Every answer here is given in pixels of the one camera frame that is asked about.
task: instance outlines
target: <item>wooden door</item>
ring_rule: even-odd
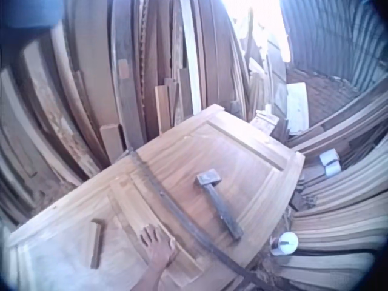
[[[217,105],[144,145],[138,154],[190,219],[242,266],[281,219],[304,161],[300,153]],[[197,174],[212,168],[222,178],[218,193],[244,231],[239,242],[233,242],[194,183]],[[91,219],[105,224],[97,270],[82,263],[83,230]],[[42,269],[36,274],[40,286],[50,282],[62,290],[71,281],[74,290],[129,290],[147,265],[137,237],[150,223],[178,242],[178,256],[162,278],[165,290],[220,290],[236,276],[186,232],[130,156],[33,218],[10,242],[29,246],[32,265]]]

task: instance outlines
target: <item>forearm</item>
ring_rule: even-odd
[[[140,281],[131,289],[131,291],[157,291],[162,273],[163,270],[156,270],[155,268],[148,266]]]

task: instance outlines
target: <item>workshop wall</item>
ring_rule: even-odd
[[[369,1],[282,0],[294,66],[365,91],[388,68],[388,33]]]

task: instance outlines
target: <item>white container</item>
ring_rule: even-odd
[[[285,232],[271,243],[271,254],[274,256],[291,255],[298,248],[298,237],[293,232]]]

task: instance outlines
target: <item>wood block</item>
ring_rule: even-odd
[[[120,125],[104,125],[100,128],[100,132],[105,149],[108,153],[109,161],[113,164],[124,152],[120,135]]]
[[[87,226],[85,241],[85,263],[91,269],[97,269],[99,264],[102,225],[91,221]]]
[[[169,92],[166,85],[155,87],[156,111],[158,112],[159,133],[162,134],[171,128]]]

